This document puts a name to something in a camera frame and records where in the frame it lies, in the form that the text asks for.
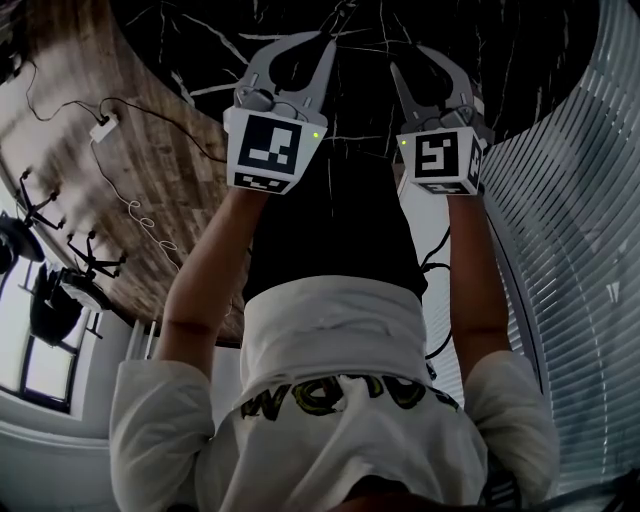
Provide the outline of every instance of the white t-shirt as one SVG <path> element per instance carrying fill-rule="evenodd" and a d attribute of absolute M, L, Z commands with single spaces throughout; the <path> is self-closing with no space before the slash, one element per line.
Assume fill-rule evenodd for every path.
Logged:
<path fill-rule="evenodd" d="M 195 500 L 204 511 L 325 511 L 361 478 L 400 481 L 446 504 L 477 504 L 487 448 L 530 501 L 558 472 L 558 438 L 526 359 L 485 357 L 466 413 L 430 387 L 421 306 L 402 288 L 316 277 L 245 309 L 244 393 L 218 432 L 209 382 L 171 361 L 122 363 L 111 473 L 123 511 Z"/>

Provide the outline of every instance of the black cable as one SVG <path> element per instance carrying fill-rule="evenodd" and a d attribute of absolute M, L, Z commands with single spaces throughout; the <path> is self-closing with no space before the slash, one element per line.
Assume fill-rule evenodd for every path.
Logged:
<path fill-rule="evenodd" d="M 128 101 L 125 101 L 121 98 L 116 98 L 114 96 L 109 96 L 107 98 L 104 98 L 102 101 L 100 101 L 100 105 L 98 106 L 98 111 L 100 112 L 100 117 L 101 118 L 105 118 L 104 114 L 102 113 L 102 105 L 106 102 L 106 101 L 119 101 L 120 103 L 124 103 L 125 105 L 127 105 L 128 107 L 131 108 L 135 108 L 136 110 L 140 110 L 141 112 L 144 112 L 145 114 L 149 114 L 152 115 L 154 117 L 157 117 L 158 119 L 162 119 L 163 121 L 166 121 L 167 123 L 171 123 L 173 126 L 175 126 L 178 130 L 180 130 L 184 135 L 186 135 L 191 142 L 193 142 L 196 147 L 200 150 L 200 152 L 206 156 L 209 160 L 211 160 L 212 162 L 219 162 L 221 164 L 226 164 L 227 162 L 225 160 L 220 160 L 219 158 L 215 158 L 212 157 L 209 153 L 207 153 L 204 148 L 198 143 L 198 141 L 193 137 L 193 135 L 191 135 L 185 128 L 182 127 L 182 125 L 180 123 L 178 123 L 177 121 L 174 121 L 173 119 L 170 119 L 166 116 L 163 116 L 162 114 L 158 114 L 157 112 L 153 112 L 152 110 L 148 110 L 144 107 L 140 107 L 138 105 L 135 105 L 133 103 L 129 103 Z"/>
<path fill-rule="evenodd" d="M 442 237 L 442 240 L 440 240 L 440 243 L 438 244 L 438 246 L 433 251 L 427 253 L 427 255 L 422 260 L 422 264 L 420 265 L 420 268 L 422 269 L 423 272 L 427 272 L 425 270 L 425 266 L 427 265 L 427 261 L 429 261 L 429 258 L 434 256 L 436 253 L 438 253 L 444 247 L 444 244 L 447 243 L 447 240 L 449 240 L 449 236 L 450 235 L 451 235 L 451 228 L 448 227 L 447 231 L 445 232 L 444 236 Z"/>
<path fill-rule="evenodd" d="M 451 329 L 449 329 L 449 334 L 447 334 L 447 337 L 445 338 L 445 340 L 442 342 L 442 345 L 440 345 L 437 349 L 435 349 L 433 352 L 431 352 L 431 354 L 427 354 L 426 356 L 424 356 L 424 360 L 428 361 L 429 359 L 433 359 L 436 356 L 439 356 L 442 351 L 447 348 L 447 345 L 449 344 L 449 342 L 451 341 Z"/>
<path fill-rule="evenodd" d="M 451 267 L 446 263 L 427 263 L 429 261 L 429 258 L 431 258 L 434 254 L 436 254 L 438 251 L 440 251 L 444 247 L 444 245 L 447 243 L 447 240 L 449 240 L 450 235 L 451 235 L 451 228 L 448 227 L 447 231 L 442 237 L 442 240 L 440 240 L 440 243 L 438 244 L 438 246 L 433 251 L 427 253 L 427 255 L 424 257 L 424 259 L 422 260 L 422 264 L 420 265 L 420 270 L 422 270 L 423 273 L 426 274 L 427 272 L 430 272 L 436 268 L 446 268 L 447 270 L 451 271 Z M 428 361 L 429 359 L 433 359 L 434 357 L 440 355 L 442 351 L 447 347 L 449 342 L 451 341 L 451 336 L 452 336 L 451 329 L 449 329 L 449 334 L 447 334 L 447 337 L 444 340 L 444 342 L 442 342 L 442 344 L 433 352 L 424 356 L 425 361 Z"/>
<path fill-rule="evenodd" d="M 38 66 L 36 66 L 35 62 L 33 61 L 28 60 L 26 62 L 29 62 L 33 66 L 33 78 L 31 78 L 31 83 L 29 84 L 29 87 L 27 89 L 27 92 L 25 93 L 25 96 L 27 97 L 27 105 L 29 105 L 29 110 L 31 110 L 31 112 L 33 113 L 33 115 L 38 121 L 40 121 L 41 123 L 47 123 L 51 121 L 54 117 L 56 117 L 56 115 L 58 115 L 58 112 L 60 112 L 63 108 L 68 107 L 69 105 L 78 105 L 79 107 L 82 107 L 87 112 L 89 112 L 89 114 L 91 114 L 98 123 L 102 124 L 98 116 L 96 116 L 93 113 L 93 111 L 88 108 L 88 107 L 91 107 L 92 105 L 89 105 L 88 103 L 85 103 L 84 101 L 80 101 L 80 100 L 67 101 L 66 103 L 63 103 L 62 105 L 60 105 L 58 109 L 51 116 L 40 117 L 36 112 L 35 108 L 33 108 L 33 105 L 31 104 L 31 98 L 29 98 L 29 93 L 31 92 L 33 83 L 36 80 L 36 75 L 38 74 Z"/>
<path fill-rule="evenodd" d="M 29 87 L 27 88 L 27 92 L 25 93 L 25 96 L 27 97 L 27 105 L 29 105 L 29 110 L 31 110 L 31 112 L 33 113 L 33 115 L 35 116 L 35 118 L 43 123 L 49 122 L 51 121 L 57 114 L 58 112 L 60 112 L 63 108 L 68 107 L 69 105 L 78 105 L 79 107 L 82 107 L 83 109 L 85 109 L 87 112 L 89 112 L 93 118 L 96 120 L 96 122 L 100 125 L 104 125 L 104 123 L 106 122 L 106 116 L 102 113 L 102 106 L 104 105 L 105 102 L 107 101 L 119 101 L 120 103 L 124 103 L 125 105 L 127 105 L 128 107 L 131 108 L 135 108 L 141 112 L 144 112 L 145 114 L 149 114 L 151 116 L 157 117 L 158 119 L 162 119 L 163 121 L 166 121 L 167 123 L 171 123 L 173 126 L 175 126 L 178 130 L 180 130 L 184 135 L 186 135 L 191 142 L 193 142 L 196 147 L 200 150 L 200 152 L 207 157 L 209 160 L 211 160 L 212 162 L 219 162 L 221 164 L 226 164 L 227 162 L 225 160 L 221 160 L 219 158 L 214 158 L 212 157 L 209 153 L 207 153 L 204 148 L 200 145 L 200 143 L 193 137 L 193 135 L 191 135 L 180 123 L 178 123 L 177 121 L 174 121 L 173 119 L 170 119 L 166 116 L 163 116 L 162 114 L 158 114 L 157 112 L 154 112 L 152 110 L 146 109 L 144 107 L 140 107 L 138 105 L 135 105 L 133 103 L 129 103 L 128 101 L 123 100 L 122 98 L 117 98 L 115 96 L 109 96 L 107 98 L 104 98 L 100 101 L 100 104 L 95 107 L 94 105 L 90 105 L 89 103 L 86 103 L 84 101 L 80 101 L 80 100 L 73 100 L 73 101 L 67 101 L 66 103 L 63 103 L 62 105 L 60 105 L 58 107 L 58 109 L 49 117 L 40 117 L 38 115 L 38 113 L 35 111 L 35 109 L 33 108 L 33 105 L 31 104 L 31 99 L 29 98 L 29 92 L 31 92 L 31 88 L 33 87 L 33 84 L 36 80 L 36 75 L 38 74 L 38 66 L 36 65 L 35 62 L 29 60 L 27 61 L 29 63 L 31 63 L 31 65 L 33 66 L 33 78 L 31 78 L 31 83 L 29 84 Z M 92 108 L 97 108 L 98 109 L 98 113 L 99 116 L 98 117 L 91 109 L 89 109 L 89 107 Z"/>

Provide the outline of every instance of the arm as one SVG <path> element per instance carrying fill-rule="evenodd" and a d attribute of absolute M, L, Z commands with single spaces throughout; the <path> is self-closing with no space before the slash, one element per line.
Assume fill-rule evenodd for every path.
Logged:
<path fill-rule="evenodd" d="M 268 197 L 229 191 L 171 286 L 154 359 L 181 361 L 210 377 L 215 341 Z"/>
<path fill-rule="evenodd" d="M 449 196 L 451 331 L 464 383 L 484 356 L 511 350 L 509 314 L 481 198 Z"/>

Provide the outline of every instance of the white wall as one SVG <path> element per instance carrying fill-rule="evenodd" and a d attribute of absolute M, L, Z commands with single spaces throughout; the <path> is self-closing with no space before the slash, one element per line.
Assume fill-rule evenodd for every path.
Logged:
<path fill-rule="evenodd" d="M 216 347 L 211 378 L 211 404 L 216 427 L 240 398 L 240 349 Z"/>
<path fill-rule="evenodd" d="M 87 333 L 78 360 L 72 395 L 72 414 L 38 407 L 0 392 L 0 420 L 40 432 L 106 439 L 118 364 L 129 344 L 131 327 L 112 312 L 100 317 L 98 332 Z"/>
<path fill-rule="evenodd" d="M 49 446 L 0 435 L 0 500 L 11 512 L 117 511 L 106 441 Z"/>
<path fill-rule="evenodd" d="M 131 327 L 107 312 L 98 332 L 103 339 L 87 333 L 83 340 L 72 415 L 0 393 L 0 501 L 12 512 L 117 510 L 107 438 L 118 365 L 125 359 Z M 25 434 L 13 435 L 12 429 Z"/>

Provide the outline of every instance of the cable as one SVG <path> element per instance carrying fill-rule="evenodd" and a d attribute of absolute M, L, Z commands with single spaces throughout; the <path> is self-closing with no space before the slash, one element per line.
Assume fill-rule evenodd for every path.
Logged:
<path fill-rule="evenodd" d="M 440 345 L 437 349 L 431 352 L 431 354 L 427 354 L 426 356 L 424 356 L 424 360 L 428 361 L 429 359 L 433 359 L 434 357 L 439 356 L 442 353 L 442 351 L 447 347 L 450 341 L 451 341 L 451 329 L 449 329 L 449 334 L 447 334 L 447 337 L 442 342 L 442 345 Z"/>
<path fill-rule="evenodd" d="M 124 103 L 125 105 L 127 105 L 128 107 L 131 108 L 135 108 L 136 110 L 140 110 L 141 112 L 144 112 L 145 114 L 149 114 L 151 116 L 157 117 L 158 119 L 162 119 L 163 121 L 166 121 L 167 123 L 171 123 L 173 126 L 175 126 L 178 130 L 180 130 L 184 135 L 186 135 L 191 142 L 193 142 L 196 147 L 200 150 L 200 152 L 206 156 L 209 160 L 211 160 L 212 162 L 219 162 L 221 164 L 226 164 L 226 160 L 220 160 L 219 158 L 215 158 L 212 157 L 209 153 L 207 153 L 204 148 L 200 145 L 200 143 L 193 137 L 193 135 L 191 135 L 185 128 L 182 127 L 182 125 L 180 123 L 178 123 L 177 121 L 174 121 L 173 119 L 170 119 L 166 116 L 163 116 L 162 114 L 158 114 L 157 112 L 153 112 L 152 110 L 148 110 L 144 107 L 139 107 L 138 105 L 135 105 L 133 103 L 129 103 L 128 101 L 125 101 L 121 98 L 116 98 L 115 96 L 109 96 L 107 98 L 104 98 L 100 101 L 100 105 L 98 106 L 98 112 L 100 113 L 100 117 L 102 119 L 105 118 L 105 115 L 102 113 L 102 105 L 104 105 L 105 102 L 107 101 L 119 101 L 120 103 Z"/>
<path fill-rule="evenodd" d="M 118 189 L 114 185 L 113 181 L 111 181 L 111 179 L 102 170 L 102 166 L 100 165 L 100 161 L 98 160 L 98 155 L 96 155 L 96 150 L 93 147 L 93 141 L 91 141 L 89 143 L 89 146 L 91 147 L 91 152 L 93 153 L 93 158 L 96 161 L 96 164 L 98 166 L 98 170 L 100 171 L 100 174 L 106 180 L 106 182 L 109 183 L 109 185 L 111 186 L 111 188 L 115 192 L 115 194 L 118 197 L 118 199 L 120 201 L 122 201 L 124 204 L 127 205 L 129 217 L 131 217 L 138 224 L 140 224 L 140 226 L 142 226 L 142 229 L 144 229 L 145 233 L 147 233 L 147 235 L 149 235 L 149 238 L 151 238 L 151 240 L 153 240 L 156 244 L 158 244 L 158 247 L 160 247 L 160 250 L 162 250 L 162 252 L 164 253 L 165 257 L 171 262 L 171 264 L 174 267 L 176 267 L 176 270 L 179 271 L 180 267 L 169 257 L 169 254 L 167 253 L 167 251 L 177 251 L 178 250 L 178 246 L 176 244 L 174 244 L 173 242 L 168 241 L 168 240 L 157 240 L 151 234 L 151 232 L 149 231 L 149 228 L 153 228 L 156 225 L 156 223 L 152 219 L 150 219 L 148 217 L 141 217 L 141 218 L 138 219 L 137 217 L 135 217 L 133 215 L 131 210 L 134 209 L 134 208 L 140 208 L 142 206 L 140 204 L 140 201 L 136 201 L 136 200 L 128 201 L 128 200 L 126 200 L 124 197 L 122 197 L 120 195 L 120 192 L 118 192 Z"/>
<path fill-rule="evenodd" d="M 420 265 L 420 268 L 422 269 L 423 272 L 427 272 L 425 270 L 425 265 L 427 264 L 427 261 L 429 261 L 429 258 L 431 258 L 435 254 L 437 254 L 444 247 L 444 244 L 447 243 L 447 240 L 449 240 L 449 236 L 450 235 L 451 235 L 451 228 L 449 227 L 449 228 L 447 228 L 447 231 L 445 232 L 444 236 L 442 237 L 442 240 L 440 240 L 440 243 L 438 244 L 438 246 L 433 251 L 427 253 L 427 255 L 422 260 L 422 264 Z"/>
<path fill-rule="evenodd" d="M 49 116 L 49 117 L 40 117 L 38 115 L 38 113 L 36 112 L 36 110 L 33 108 L 33 105 L 31 104 L 31 98 L 29 98 L 29 92 L 31 92 L 31 88 L 33 87 L 33 83 L 36 80 L 36 75 L 38 74 L 38 66 L 36 66 L 35 62 L 33 62 L 31 60 L 28 60 L 26 62 L 29 62 L 33 66 L 33 78 L 31 78 L 31 83 L 29 84 L 29 87 L 27 88 L 27 92 L 25 93 L 25 96 L 27 97 L 27 105 L 29 105 L 29 110 L 31 110 L 31 112 L 33 112 L 33 115 L 35 116 L 35 118 L 38 121 L 40 121 L 41 123 L 47 123 L 47 122 L 51 121 L 54 117 L 56 117 L 56 115 L 58 115 L 58 112 L 60 112 L 63 108 L 68 107 L 69 105 L 78 105 L 79 107 L 82 107 L 87 112 L 89 112 L 89 114 L 91 114 L 93 116 L 93 118 L 99 124 L 102 124 L 102 122 L 100 121 L 98 116 L 96 116 L 93 113 L 93 111 L 88 108 L 88 107 L 92 107 L 92 105 L 89 105 L 88 103 L 85 103 L 84 101 L 80 101 L 80 100 L 67 101 L 66 103 L 63 103 L 62 105 L 60 105 L 58 107 L 58 109 L 51 116 Z"/>
<path fill-rule="evenodd" d="M 168 117 L 166 117 L 166 116 L 164 116 L 162 114 L 158 114 L 157 112 L 153 112 L 152 110 L 140 107 L 138 105 L 134 105 L 133 103 L 129 103 L 128 101 L 125 101 L 125 100 L 123 100 L 121 98 L 117 98 L 117 97 L 114 97 L 114 96 L 109 96 L 107 98 L 102 99 L 100 101 L 100 104 L 97 107 L 94 106 L 94 105 L 90 105 L 88 103 L 85 103 L 83 101 L 80 101 L 80 100 L 68 101 L 68 102 L 63 103 L 62 105 L 60 105 L 51 116 L 49 116 L 49 117 L 40 117 L 40 115 L 38 115 L 38 113 L 36 112 L 35 108 L 31 104 L 31 98 L 29 97 L 29 93 L 31 92 L 31 89 L 33 88 L 33 84 L 35 83 L 36 76 L 38 74 L 38 66 L 36 65 L 35 62 L 33 62 L 31 60 L 29 60 L 27 62 L 29 62 L 33 66 L 33 77 L 31 78 L 31 83 L 29 84 L 29 87 L 27 88 L 27 91 L 25 92 L 25 97 L 27 99 L 27 105 L 29 106 L 29 110 L 31 110 L 31 112 L 33 113 L 34 117 L 38 121 L 40 121 L 42 123 L 47 123 L 47 122 L 51 121 L 63 108 L 68 107 L 69 105 L 78 105 L 79 107 L 81 107 L 84 110 L 86 110 L 87 112 L 89 112 L 89 114 L 91 114 L 91 116 L 96 120 L 96 122 L 98 124 L 104 125 L 107 117 L 102 113 L 102 106 L 107 101 L 119 101 L 120 103 L 123 103 L 123 104 L 127 105 L 128 107 L 135 108 L 137 110 L 140 110 L 141 112 L 144 112 L 146 114 L 149 114 L 149 115 L 152 115 L 154 117 L 157 117 L 158 119 L 162 119 L 163 121 L 171 123 L 178 130 L 180 130 L 184 135 L 186 135 L 197 146 L 197 148 L 202 152 L 202 154 L 204 156 L 206 156 L 209 160 L 211 160 L 213 162 L 226 163 L 226 161 L 224 161 L 224 160 L 220 160 L 218 158 L 214 158 L 211 155 L 209 155 L 209 153 L 207 153 L 204 150 L 204 148 L 198 143 L 198 141 L 193 137 L 193 135 L 191 135 L 177 121 L 174 121 L 173 119 L 170 119 L 170 118 L 168 118 Z M 98 117 L 89 107 L 97 108 L 100 117 Z M 160 249 L 164 253 L 165 257 L 171 262 L 171 264 L 176 268 L 176 270 L 179 271 L 180 267 L 169 257 L 169 255 L 167 253 L 167 251 L 177 251 L 178 250 L 178 246 L 175 243 L 173 243 L 171 241 L 168 241 L 168 240 L 157 240 L 151 234 L 149 229 L 155 227 L 155 225 L 156 225 L 155 222 L 152 219 L 150 219 L 148 217 L 142 217 L 142 218 L 138 219 L 137 217 L 135 217 L 133 215 L 132 210 L 135 209 L 135 208 L 140 208 L 142 205 L 140 204 L 139 201 L 136 201 L 136 200 L 128 201 L 127 199 L 122 197 L 122 195 L 120 194 L 120 192 L 116 188 L 116 186 L 113 183 L 113 181 L 111 181 L 111 179 L 102 170 L 102 166 L 100 165 L 100 161 L 98 160 L 98 156 L 97 156 L 97 154 L 95 152 L 95 148 L 93 147 L 93 141 L 91 141 L 89 143 L 89 146 L 91 147 L 91 152 L 93 153 L 93 158 L 96 161 L 96 165 L 98 166 L 98 170 L 100 171 L 101 176 L 107 181 L 107 183 L 109 183 L 109 185 L 113 189 L 114 193 L 116 194 L 117 198 L 121 202 L 123 202 L 124 204 L 127 205 L 127 211 L 129 213 L 129 216 L 133 220 L 135 220 L 137 223 L 140 224 L 140 226 L 142 227 L 142 229 L 144 229 L 144 231 L 147 233 L 147 235 L 158 245 L 158 247 L 160 247 Z"/>
<path fill-rule="evenodd" d="M 429 261 L 429 258 L 431 258 L 434 254 L 438 253 L 444 247 L 444 245 L 447 243 L 447 240 L 449 240 L 450 235 L 451 235 L 451 227 L 448 227 L 447 231 L 442 237 L 442 240 L 440 240 L 440 243 L 438 244 L 438 246 L 431 252 L 427 253 L 427 255 L 424 257 L 424 259 L 422 260 L 422 264 L 420 265 L 420 270 L 422 270 L 424 274 L 431 272 L 433 269 L 436 269 L 436 268 L 446 268 L 447 270 L 449 270 L 449 272 L 451 272 L 451 267 L 446 263 L 427 263 Z M 452 335 L 451 329 L 449 329 L 449 334 L 447 334 L 447 337 L 444 340 L 444 342 L 433 352 L 424 356 L 425 361 L 428 361 L 429 359 L 433 359 L 434 357 L 440 355 L 442 351 L 447 347 L 449 342 L 451 341 L 451 335 Z"/>

